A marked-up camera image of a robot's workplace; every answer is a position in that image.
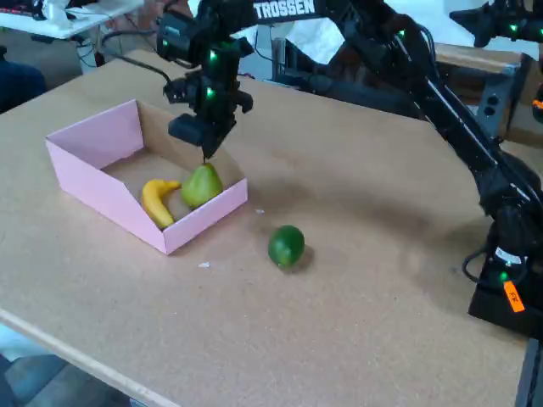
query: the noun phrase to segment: orange tag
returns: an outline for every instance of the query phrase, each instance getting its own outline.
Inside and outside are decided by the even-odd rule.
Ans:
[[[504,282],[503,289],[506,290],[507,299],[514,312],[522,312],[525,310],[524,304],[520,296],[518,295],[517,288],[512,282]]]

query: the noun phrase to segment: pink box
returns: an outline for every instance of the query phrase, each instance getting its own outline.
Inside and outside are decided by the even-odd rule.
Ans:
[[[139,203],[145,182],[183,183],[199,148],[168,135],[173,115],[137,101],[96,114],[46,141],[60,187],[144,242],[170,254],[247,201],[247,179],[223,148],[210,161],[225,191],[194,211],[179,191],[165,204],[176,223],[161,231]]]

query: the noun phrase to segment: green pear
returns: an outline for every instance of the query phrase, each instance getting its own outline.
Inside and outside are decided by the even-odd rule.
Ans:
[[[221,178],[215,167],[206,163],[200,165],[183,183],[181,196],[190,209],[196,209],[219,195],[222,190]]]

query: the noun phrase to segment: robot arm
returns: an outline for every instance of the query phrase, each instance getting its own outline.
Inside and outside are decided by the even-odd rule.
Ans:
[[[479,8],[453,11],[450,17],[475,36],[475,47],[486,47],[497,36],[543,42],[542,0],[533,0],[532,11],[522,0],[495,0]]]
[[[523,282],[543,237],[540,179],[490,140],[439,78],[417,23],[384,0],[202,0],[194,20],[166,13],[160,21],[159,55],[202,66],[165,88],[172,103],[189,103],[195,112],[172,121],[170,134],[201,146],[205,158],[212,156],[236,123],[236,107],[252,108],[251,96],[239,91],[236,77],[239,59],[253,49],[230,35],[256,24],[315,17],[333,21],[368,69],[408,95],[471,171],[479,203],[494,223],[480,252],[486,253],[482,277],[473,277],[466,267],[465,274],[488,289],[500,289],[504,276]]]

